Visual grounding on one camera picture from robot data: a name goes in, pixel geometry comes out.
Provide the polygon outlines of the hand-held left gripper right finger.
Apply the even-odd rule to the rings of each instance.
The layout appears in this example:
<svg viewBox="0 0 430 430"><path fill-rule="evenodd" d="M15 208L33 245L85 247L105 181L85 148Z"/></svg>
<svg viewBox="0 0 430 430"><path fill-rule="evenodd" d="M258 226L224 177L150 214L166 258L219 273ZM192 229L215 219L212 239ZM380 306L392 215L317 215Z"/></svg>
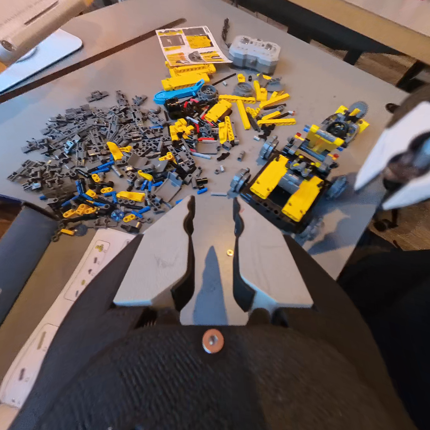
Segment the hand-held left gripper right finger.
<svg viewBox="0 0 430 430"><path fill-rule="evenodd" d="M233 199L233 295L242 311L312 308L282 232L247 203Z"/></svg>

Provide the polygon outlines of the pile of building bricks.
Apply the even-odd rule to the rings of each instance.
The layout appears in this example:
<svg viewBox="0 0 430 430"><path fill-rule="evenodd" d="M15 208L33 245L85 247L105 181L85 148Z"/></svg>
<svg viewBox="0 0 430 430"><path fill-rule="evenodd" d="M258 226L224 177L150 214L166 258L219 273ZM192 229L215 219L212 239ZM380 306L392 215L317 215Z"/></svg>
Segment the pile of building bricks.
<svg viewBox="0 0 430 430"><path fill-rule="evenodd" d="M204 120L215 102L196 95L144 109L145 95L131 101L120 90L115 95L110 108L86 104L49 118L42 138L22 149L41 159L25 160L7 178L38 193L55 216L52 242L89 228L152 223L181 201L177 195L184 187L207 191L198 158L219 163L239 144L231 115L227 128ZM157 190L169 172L183 183L165 202Z"/></svg>

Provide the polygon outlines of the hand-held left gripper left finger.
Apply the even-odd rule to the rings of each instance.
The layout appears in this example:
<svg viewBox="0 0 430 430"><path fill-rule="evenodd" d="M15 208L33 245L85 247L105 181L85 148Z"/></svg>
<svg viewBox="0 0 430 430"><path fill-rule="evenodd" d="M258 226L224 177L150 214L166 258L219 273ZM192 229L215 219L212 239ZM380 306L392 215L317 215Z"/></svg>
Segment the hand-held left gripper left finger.
<svg viewBox="0 0 430 430"><path fill-rule="evenodd" d="M143 234L114 297L118 306L184 307L194 294L195 197L187 196Z"/></svg>

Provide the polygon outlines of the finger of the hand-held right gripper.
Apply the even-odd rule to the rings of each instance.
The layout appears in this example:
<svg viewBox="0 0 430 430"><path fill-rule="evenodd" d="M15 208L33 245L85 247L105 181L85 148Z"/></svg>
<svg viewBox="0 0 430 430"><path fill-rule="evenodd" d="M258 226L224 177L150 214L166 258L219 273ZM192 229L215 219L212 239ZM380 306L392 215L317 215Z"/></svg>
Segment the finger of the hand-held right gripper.
<svg viewBox="0 0 430 430"><path fill-rule="evenodd" d="M406 183L384 179L387 190L381 207L383 210L401 209L430 198L430 175L424 174Z"/></svg>
<svg viewBox="0 0 430 430"><path fill-rule="evenodd" d="M412 140L429 131L430 103L423 101L416 105L393 126L385 128L368 157L360 168L354 190L358 191L376 178L390 160L405 152Z"/></svg>

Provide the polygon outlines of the group of long yellow beams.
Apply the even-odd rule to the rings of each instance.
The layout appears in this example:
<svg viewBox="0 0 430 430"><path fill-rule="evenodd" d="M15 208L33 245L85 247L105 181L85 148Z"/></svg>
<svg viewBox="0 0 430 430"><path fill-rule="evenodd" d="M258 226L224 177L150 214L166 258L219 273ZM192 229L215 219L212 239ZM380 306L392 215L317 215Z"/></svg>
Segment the group of long yellow beams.
<svg viewBox="0 0 430 430"><path fill-rule="evenodd" d="M273 129L276 125L284 126L295 124L295 112L287 110L286 102L289 94L284 89L281 78L270 77L262 73L236 75L237 83L247 82L254 86L255 98L243 98L233 95L233 88L230 93L218 96L217 103L227 100L232 103L231 110L226 112L218 121L224 128L227 128L228 115L235 112L244 130L260 131L261 129Z"/></svg>

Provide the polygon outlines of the black office chair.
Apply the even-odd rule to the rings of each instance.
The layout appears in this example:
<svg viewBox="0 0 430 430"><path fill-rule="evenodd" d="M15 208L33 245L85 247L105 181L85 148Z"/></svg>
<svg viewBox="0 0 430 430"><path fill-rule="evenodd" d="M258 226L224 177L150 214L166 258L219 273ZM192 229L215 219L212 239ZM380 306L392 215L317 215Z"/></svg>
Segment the black office chair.
<svg viewBox="0 0 430 430"><path fill-rule="evenodd" d="M406 234L417 229L429 230L430 201L426 200L400 209L376 208L371 226L379 232Z"/></svg>

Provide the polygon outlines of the small sticker sheet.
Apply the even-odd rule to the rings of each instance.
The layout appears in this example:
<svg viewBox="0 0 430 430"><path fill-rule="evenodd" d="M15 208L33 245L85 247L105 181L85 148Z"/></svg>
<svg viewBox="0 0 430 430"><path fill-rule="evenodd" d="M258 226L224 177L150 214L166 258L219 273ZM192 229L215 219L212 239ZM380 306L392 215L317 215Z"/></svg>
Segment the small sticker sheet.
<svg viewBox="0 0 430 430"><path fill-rule="evenodd" d="M207 26L165 28L155 33L170 67L232 63Z"/></svg>

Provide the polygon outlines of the person's dark top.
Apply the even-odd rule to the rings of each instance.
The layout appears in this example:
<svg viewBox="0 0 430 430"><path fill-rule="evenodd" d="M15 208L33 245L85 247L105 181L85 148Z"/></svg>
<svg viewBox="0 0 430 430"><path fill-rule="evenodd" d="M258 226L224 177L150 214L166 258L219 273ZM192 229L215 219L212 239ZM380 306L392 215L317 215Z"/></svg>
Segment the person's dark top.
<svg viewBox="0 0 430 430"><path fill-rule="evenodd" d="M430 428L430 251L366 229L338 284L369 326L408 414Z"/></svg>

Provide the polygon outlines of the yellow rectangular panel piece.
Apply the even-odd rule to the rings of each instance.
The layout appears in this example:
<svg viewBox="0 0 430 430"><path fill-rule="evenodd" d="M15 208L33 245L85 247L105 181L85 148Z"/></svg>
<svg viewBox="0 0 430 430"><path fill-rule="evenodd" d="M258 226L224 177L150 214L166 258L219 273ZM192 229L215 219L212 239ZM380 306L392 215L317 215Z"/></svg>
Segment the yellow rectangular panel piece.
<svg viewBox="0 0 430 430"><path fill-rule="evenodd" d="M216 123L223 115L231 110L232 103L227 100L221 99L213 107L211 107L205 114L204 120L211 123Z"/></svg>

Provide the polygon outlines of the grey hub block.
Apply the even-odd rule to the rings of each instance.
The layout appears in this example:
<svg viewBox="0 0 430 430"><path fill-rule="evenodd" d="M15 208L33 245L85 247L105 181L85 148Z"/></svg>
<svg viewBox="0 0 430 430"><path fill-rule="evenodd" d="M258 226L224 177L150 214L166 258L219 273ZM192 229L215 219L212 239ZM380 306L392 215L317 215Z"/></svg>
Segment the grey hub block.
<svg viewBox="0 0 430 430"><path fill-rule="evenodd" d="M227 58L238 68L266 75L274 74L281 52L280 45L246 35L238 35L228 47Z"/></svg>

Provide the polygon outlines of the grey curved panel piece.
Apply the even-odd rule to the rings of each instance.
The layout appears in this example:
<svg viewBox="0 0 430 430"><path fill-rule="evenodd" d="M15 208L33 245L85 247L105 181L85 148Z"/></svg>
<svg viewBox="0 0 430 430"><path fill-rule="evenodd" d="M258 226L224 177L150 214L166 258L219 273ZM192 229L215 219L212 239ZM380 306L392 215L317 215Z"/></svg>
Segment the grey curved panel piece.
<svg viewBox="0 0 430 430"><path fill-rule="evenodd" d="M177 172L169 172L167 179L158 187L157 196L165 202L170 202L181 190L183 180Z"/></svg>

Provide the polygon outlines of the instruction sheet display stand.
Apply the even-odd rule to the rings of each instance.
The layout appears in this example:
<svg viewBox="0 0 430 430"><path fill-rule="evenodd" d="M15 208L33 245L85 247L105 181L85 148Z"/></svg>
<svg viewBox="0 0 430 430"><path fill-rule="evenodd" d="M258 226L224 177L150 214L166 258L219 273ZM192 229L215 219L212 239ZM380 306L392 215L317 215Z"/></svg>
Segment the instruction sheet display stand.
<svg viewBox="0 0 430 430"><path fill-rule="evenodd" d="M80 38L60 28L90 3L86 0L0 2L1 93L83 46Z"/></svg>

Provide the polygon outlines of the white building instruction booklet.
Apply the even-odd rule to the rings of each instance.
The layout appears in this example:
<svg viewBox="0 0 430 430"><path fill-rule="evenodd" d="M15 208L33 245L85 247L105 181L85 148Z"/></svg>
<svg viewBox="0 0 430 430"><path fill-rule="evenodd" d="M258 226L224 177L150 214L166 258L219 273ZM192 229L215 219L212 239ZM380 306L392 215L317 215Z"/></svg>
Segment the white building instruction booklet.
<svg viewBox="0 0 430 430"><path fill-rule="evenodd" d="M29 336L1 384L1 412L15 416L30 394L47 351L68 311L89 282L134 238L114 229L99 230L70 279Z"/></svg>

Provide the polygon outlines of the yellow black brick vehicle model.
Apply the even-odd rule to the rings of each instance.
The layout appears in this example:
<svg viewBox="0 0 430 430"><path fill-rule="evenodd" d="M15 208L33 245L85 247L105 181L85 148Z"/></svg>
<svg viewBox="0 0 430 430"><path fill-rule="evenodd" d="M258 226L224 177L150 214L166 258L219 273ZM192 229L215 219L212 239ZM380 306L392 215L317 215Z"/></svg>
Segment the yellow black brick vehicle model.
<svg viewBox="0 0 430 430"><path fill-rule="evenodd" d="M277 149L275 136L262 146L259 158L265 161L261 170L251 178L249 169L240 169L230 183L230 195L238 194L264 218L293 235L298 242L313 240L323 226L322 217L314 213L320 200L334 200L347 188L346 175L329 178L338 168L341 151L368 127L364 120L368 104L356 101L349 107L341 105L325 118L320 126L332 135L344 139L344 144L329 153L324 161L300 149L307 136L297 132Z"/></svg>

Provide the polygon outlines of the yellow blue beam assembly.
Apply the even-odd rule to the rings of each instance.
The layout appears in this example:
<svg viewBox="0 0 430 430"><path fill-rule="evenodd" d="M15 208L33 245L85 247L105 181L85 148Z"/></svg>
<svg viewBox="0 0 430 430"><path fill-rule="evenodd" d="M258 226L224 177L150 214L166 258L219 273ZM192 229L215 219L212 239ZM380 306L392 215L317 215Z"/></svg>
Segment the yellow blue beam assembly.
<svg viewBox="0 0 430 430"><path fill-rule="evenodd" d="M201 87L209 82L209 76L216 72L212 63L170 66L169 62L165 61L165 65L169 69L170 77L161 81L163 91L154 95L153 101L158 105L163 105L166 100L173 98L196 96Z"/></svg>

